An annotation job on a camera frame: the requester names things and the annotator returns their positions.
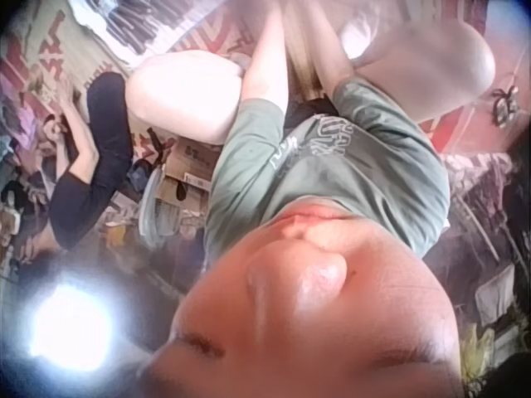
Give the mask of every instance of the eyelashes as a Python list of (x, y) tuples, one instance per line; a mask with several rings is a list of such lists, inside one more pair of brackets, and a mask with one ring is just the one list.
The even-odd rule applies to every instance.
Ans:
[(213, 342), (198, 334), (180, 335), (178, 340), (207, 358), (220, 359), (225, 356), (225, 351), (222, 348), (217, 347)]

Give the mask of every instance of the nose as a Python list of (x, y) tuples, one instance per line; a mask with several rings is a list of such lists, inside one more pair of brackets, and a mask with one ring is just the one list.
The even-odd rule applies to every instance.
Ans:
[(304, 240), (282, 240), (258, 250), (248, 267), (259, 335), (323, 310), (341, 292), (347, 264), (342, 255)]

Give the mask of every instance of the person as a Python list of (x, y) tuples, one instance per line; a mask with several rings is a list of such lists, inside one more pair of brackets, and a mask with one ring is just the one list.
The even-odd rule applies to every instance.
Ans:
[(252, 2), (264, 21), (242, 78), (192, 52), (150, 60), (128, 81), (142, 119), (225, 141), (210, 269), (140, 384), (152, 397), (463, 396), (453, 308), (421, 260), (441, 233), (449, 184), (416, 122), (487, 90), (492, 52), (471, 27), (445, 22), (355, 70), (320, 3), (293, 1), (339, 116), (285, 135), (278, 1)]
[[(133, 158), (124, 93), (121, 75), (106, 72), (97, 77), (87, 91), (89, 127), (74, 105), (72, 83), (61, 80), (62, 115), (47, 118), (43, 126), (56, 145), (56, 184), (41, 171), (50, 198), (48, 220), (22, 245), (22, 262), (48, 261), (72, 249), (94, 227), (124, 183)], [(71, 134), (75, 145), (70, 151), (66, 134)], [(42, 159), (37, 163), (42, 170)]]

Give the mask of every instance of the fabric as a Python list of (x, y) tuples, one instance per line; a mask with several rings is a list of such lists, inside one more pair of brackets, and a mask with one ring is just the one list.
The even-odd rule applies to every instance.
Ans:
[(438, 240), (450, 205), (446, 170), (426, 135), (384, 93), (353, 79), (284, 138), (284, 115), (244, 101), (214, 172), (206, 248), (216, 260), (247, 232), (306, 196), (372, 219), (419, 256)]
[(92, 183), (69, 171), (59, 179), (50, 202), (56, 240), (71, 249), (95, 225), (124, 183), (133, 158), (127, 121), (125, 82), (121, 75), (100, 75), (87, 92), (90, 131), (100, 154)]

